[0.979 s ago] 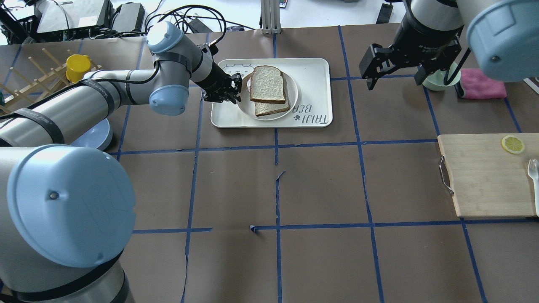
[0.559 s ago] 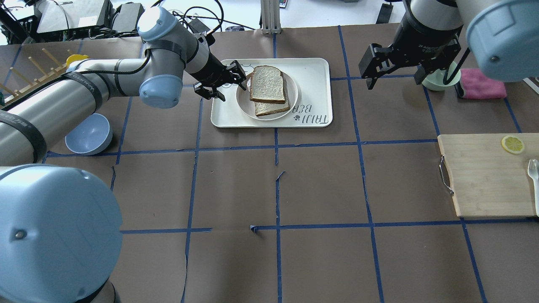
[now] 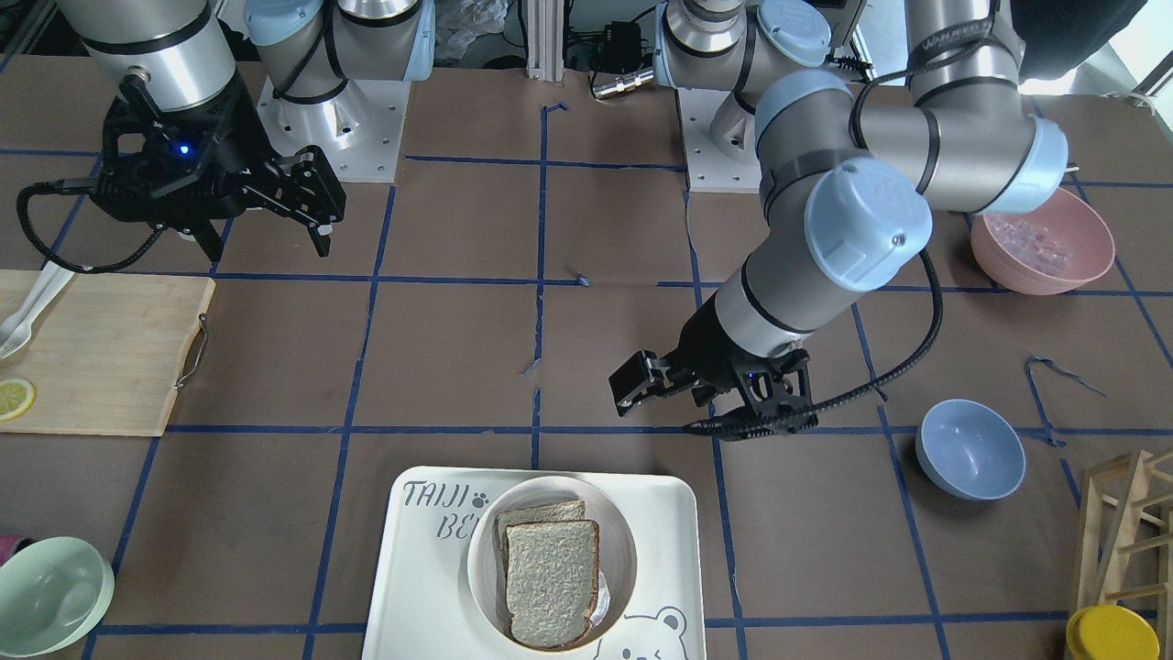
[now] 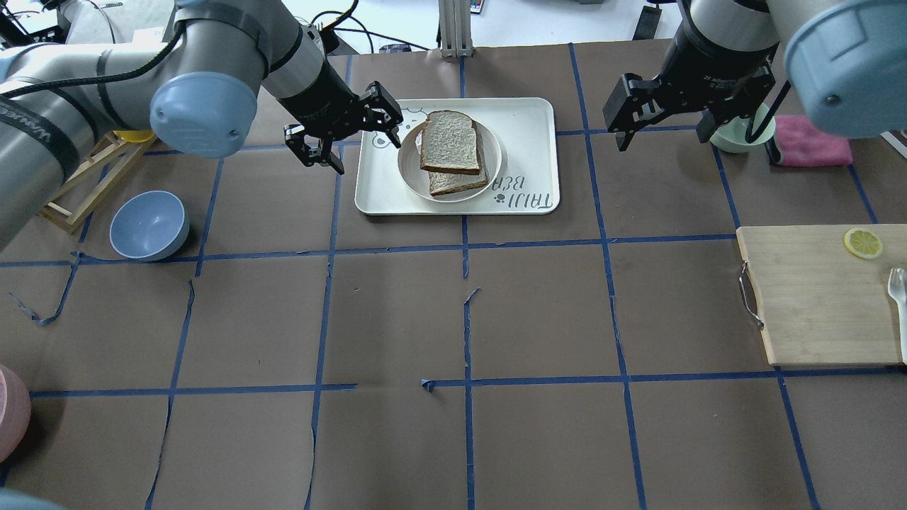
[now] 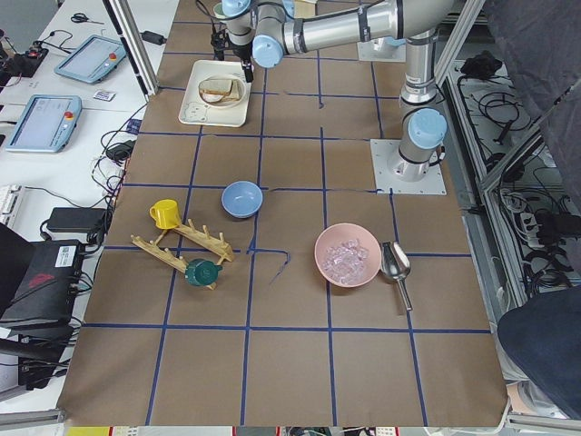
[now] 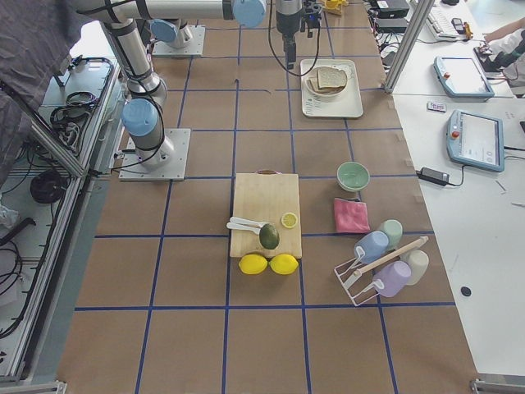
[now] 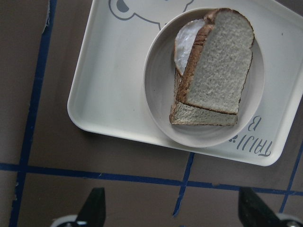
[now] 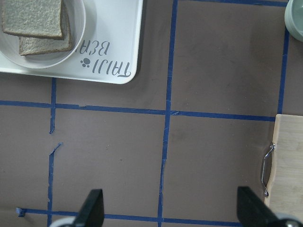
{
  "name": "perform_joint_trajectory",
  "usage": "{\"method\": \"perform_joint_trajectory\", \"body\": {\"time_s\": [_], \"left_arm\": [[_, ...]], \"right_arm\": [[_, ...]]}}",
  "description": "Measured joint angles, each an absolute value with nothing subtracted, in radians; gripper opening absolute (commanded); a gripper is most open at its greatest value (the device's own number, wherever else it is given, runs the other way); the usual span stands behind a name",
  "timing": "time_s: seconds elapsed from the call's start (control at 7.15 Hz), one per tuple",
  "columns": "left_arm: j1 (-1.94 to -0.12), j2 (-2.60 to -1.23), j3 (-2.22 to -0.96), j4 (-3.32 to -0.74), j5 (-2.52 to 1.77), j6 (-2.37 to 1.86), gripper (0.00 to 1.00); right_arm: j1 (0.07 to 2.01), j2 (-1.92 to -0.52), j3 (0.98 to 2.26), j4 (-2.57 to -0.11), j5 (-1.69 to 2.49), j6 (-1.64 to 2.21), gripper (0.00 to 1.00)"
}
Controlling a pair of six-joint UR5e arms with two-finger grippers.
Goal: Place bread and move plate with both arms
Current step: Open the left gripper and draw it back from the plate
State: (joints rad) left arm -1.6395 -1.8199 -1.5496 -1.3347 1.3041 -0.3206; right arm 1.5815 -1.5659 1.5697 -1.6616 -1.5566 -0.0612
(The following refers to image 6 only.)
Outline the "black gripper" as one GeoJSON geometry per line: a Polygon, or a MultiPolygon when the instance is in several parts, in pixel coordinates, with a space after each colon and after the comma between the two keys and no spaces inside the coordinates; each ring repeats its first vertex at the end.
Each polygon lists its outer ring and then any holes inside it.
{"type": "Polygon", "coordinates": [[[301,0],[276,0],[276,28],[283,34],[285,69],[293,70],[296,62],[294,34],[299,31],[303,10],[301,0]]]}

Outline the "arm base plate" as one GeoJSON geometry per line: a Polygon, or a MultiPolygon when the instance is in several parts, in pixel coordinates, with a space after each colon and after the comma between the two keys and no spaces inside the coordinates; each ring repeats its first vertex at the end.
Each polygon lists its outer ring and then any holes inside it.
{"type": "Polygon", "coordinates": [[[135,149],[134,141],[129,138],[126,148],[131,154],[123,157],[119,169],[121,181],[183,181],[189,152],[191,129],[167,128],[165,140],[153,158],[146,161],[148,155],[135,149]]]}
{"type": "Polygon", "coordinates": [[[200,57],[203,54],[203,44],[205,38],[204,25],[187,25],[193,33],[193,39],[188,47],[175,49],[167,44],[155,40],[153,45],[154,57],[200,57]]]}

